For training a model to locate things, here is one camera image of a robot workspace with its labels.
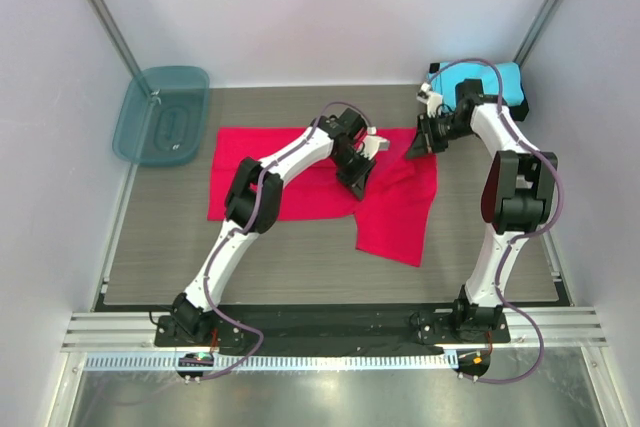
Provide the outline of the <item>red t shirt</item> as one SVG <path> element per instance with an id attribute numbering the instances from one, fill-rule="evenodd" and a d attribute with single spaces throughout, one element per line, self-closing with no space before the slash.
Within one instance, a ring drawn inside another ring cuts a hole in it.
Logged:
<path id="1" fill-rule="evenodd" d="M 207 219 L 223 219 L 224 200 L 241 160 L 273 154 L 302 133 L 301 128 L 221 128 L 212 158 Z M 413 140 L 410 129 L 381 129 L 379 134 L 390 141 L 390 148 L 376 156 L 361 201 L 339 183 L 334 164 L 326 159 L 285 187 L 278 219 L 316 221 L 352 216 L 357 225 L 357 249 L 418 267 L 438 190 L 437 160 L 433 155 L 414 160 L 405 157 Z"/>

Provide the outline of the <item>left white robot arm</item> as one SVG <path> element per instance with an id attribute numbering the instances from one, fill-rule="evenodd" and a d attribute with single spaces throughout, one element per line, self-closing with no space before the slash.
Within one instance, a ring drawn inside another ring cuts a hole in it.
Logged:
<path id="1" fill-rule="evenodd" d="M 390 141 L 378 134 L 369 119 L 347 104 L 339 116 L 316 117 L 302 134 L 259 160 L 243 159 L 224 201 L 224 220 L 202 267 L 174 299 L 170 318 L 177 336 L 198 347 L 211 337 L 222 293 L 240 260 L 277 221 L 285 187 L 314 164 L 331 160 L 336 177 L 362 200 L 376 156 Z"/>

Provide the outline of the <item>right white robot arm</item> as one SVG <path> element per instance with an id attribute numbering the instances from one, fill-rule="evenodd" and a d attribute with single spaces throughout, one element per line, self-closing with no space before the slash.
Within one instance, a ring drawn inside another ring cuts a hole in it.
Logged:
<path id="1" fill-rule="evenodd" d="M 425 110 L 417 118 L 407 158 L 442 153 L 451 141 L 471 135 L 483 142 L 492 158 L 481 195 L 486 229 L 476 265 L 451 313 L 431 323 L 444 328 L 447 340 L 481 342 L 493 333 L 505 333 L 503 289 L 521 249 L 549 220 L 557 158 L 526 139 L 501 97 L 485 93 L 479 79 L 457 85 L 452 111 L 429 83 L 420 86 L 416 98 Z"/>

